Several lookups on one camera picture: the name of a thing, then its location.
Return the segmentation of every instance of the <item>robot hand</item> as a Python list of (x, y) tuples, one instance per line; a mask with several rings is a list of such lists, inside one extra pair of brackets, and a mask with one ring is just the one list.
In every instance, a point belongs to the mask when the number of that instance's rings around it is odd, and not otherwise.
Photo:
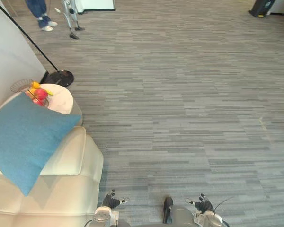
[(206, 211), (214, 211), (212, 203), (209, 199), (202, 193), (199, 197), (200, 202), (195, 202), (190, 199), (185, 199), (185, 202), (194, 205), (201, 213), (205, 213)]
[(103, 199), (102, 206), (109, 207), (110, 209), (113, 209), (120, 204), (126, 203), (129, 201), (129, 198), (123, 198), (121, 200), (114, 199), (113, 196), (115, 195), (115, 190), (112, 189), (106, 197)]

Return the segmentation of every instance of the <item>white sneaker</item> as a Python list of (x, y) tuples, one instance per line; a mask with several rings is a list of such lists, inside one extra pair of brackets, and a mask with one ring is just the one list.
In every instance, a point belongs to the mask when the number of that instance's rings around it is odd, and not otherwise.
[(53, 28), (50, 27), (50, 26), (45, 26), (43, 28), (41, 28), (42, 31), (46, 31), (46, 32), (50, 32), (50, 31), (53, 31)]
[(56, 25), (58, 25), (57, 22), (53, 22), (53, 21), (48, 22), (48, 26), (56, 26)]

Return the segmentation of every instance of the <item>person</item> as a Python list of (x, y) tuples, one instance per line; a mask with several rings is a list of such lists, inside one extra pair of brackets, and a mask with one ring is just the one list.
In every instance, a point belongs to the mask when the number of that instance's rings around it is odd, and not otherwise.
[(51, 26), (58, 25), (57, 22), (52, 21), (46, 13), (45, 0), (25, 0), (31, 13), (37, 18), (38, 25), (43, 31), (53, 31)]

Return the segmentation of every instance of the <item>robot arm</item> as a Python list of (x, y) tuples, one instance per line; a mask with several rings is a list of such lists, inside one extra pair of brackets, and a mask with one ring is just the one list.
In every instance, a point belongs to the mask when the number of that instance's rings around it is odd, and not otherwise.
[(102, 206), (96, 209), (93, 220), (91, 221), (89, 227), (104, 227), (108, 221), (110, 222), (109, 226), (117, 226), (119, 221), (119, 212), (112, 211), (112, 209), (120, 204), (128, 202), (129, 198), (118, 200), (113, 198), (114, 195), (114, 189), (106, 195), (106, 197), (103, 199)]
[(199, 197), (200, 202), (195, 202), (190, 199), (185, 199), (189, 204), (194, 205), (197, 210), (194, 212), (194, 222), (200, 227), (222, 227), (225, 222), (221, 216), (214, 212), (214, 208), (209, 199), (201, 194)]

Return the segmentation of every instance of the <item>floor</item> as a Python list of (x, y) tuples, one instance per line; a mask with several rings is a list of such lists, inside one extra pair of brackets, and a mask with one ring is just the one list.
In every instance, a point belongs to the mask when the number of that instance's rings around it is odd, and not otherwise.
[(232, 227), (284, 227), (284, 16), (251, 16), (254, 0), (116, 0), (116, 12), (79, 15), (72, 40), (60, 0), (47, 1), (52, 32), (10, 2), (75, 75), (105, 159), (99, 200), (112, 188), (131, 198), (120, 218), (159, 223), (166, 195), (193, 211), (183, 199), (205, 193), (214, 206), (234, 196), (217, 209)]

